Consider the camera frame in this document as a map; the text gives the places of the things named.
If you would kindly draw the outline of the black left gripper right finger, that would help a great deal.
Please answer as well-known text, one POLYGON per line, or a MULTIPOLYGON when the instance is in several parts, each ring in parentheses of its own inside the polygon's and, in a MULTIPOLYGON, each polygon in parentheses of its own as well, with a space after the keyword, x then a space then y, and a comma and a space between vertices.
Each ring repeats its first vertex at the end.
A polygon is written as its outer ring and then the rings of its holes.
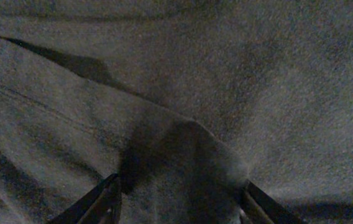
POLYGON ((241 191, 240 206, 252 223, 306 224, 249 180, 241 191))

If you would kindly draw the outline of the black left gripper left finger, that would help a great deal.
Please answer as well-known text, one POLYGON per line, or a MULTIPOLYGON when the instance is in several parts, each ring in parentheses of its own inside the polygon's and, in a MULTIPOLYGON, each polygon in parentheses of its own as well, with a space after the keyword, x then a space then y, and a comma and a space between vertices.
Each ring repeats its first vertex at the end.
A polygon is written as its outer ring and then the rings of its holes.
POLYGON ((111 174, 48 224, 118 224, 121 205, 120 178, 111 174))

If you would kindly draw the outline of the dark green t-shirt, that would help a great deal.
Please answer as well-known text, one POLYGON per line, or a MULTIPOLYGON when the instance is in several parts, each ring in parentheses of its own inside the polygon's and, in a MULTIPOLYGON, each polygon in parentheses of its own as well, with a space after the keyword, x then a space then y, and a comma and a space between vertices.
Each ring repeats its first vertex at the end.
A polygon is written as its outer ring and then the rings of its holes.
POLYGON ((353 223, 353 1, 0 1, 0 223, 111 174, 121 223, 353 223))

